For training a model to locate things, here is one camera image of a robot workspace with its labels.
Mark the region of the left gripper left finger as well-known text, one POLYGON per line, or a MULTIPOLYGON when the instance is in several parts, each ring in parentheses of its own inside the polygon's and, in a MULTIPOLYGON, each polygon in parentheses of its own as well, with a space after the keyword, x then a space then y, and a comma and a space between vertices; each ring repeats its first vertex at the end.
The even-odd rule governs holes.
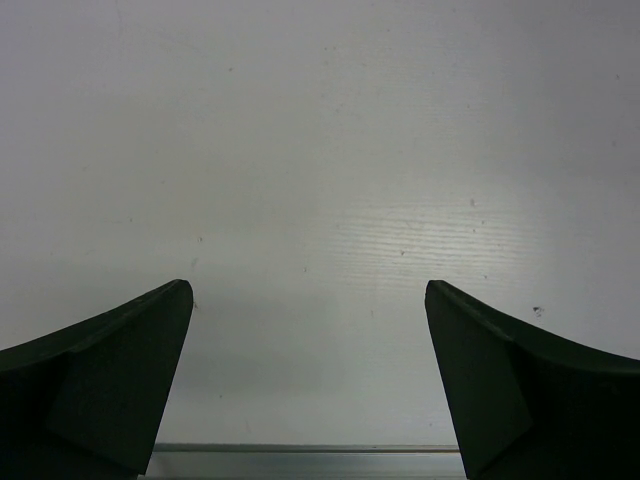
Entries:
POLYGON ((176 279, 1 353, 4 479, 145 474, 193 311, 176 279))

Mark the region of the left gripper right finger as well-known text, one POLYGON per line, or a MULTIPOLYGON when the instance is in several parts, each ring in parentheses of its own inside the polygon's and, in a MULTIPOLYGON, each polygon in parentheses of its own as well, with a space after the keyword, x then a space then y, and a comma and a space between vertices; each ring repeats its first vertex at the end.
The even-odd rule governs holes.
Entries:
POLYGON ((430 336, 469 479, 636 479, 639 362, 428 282, 430 336))

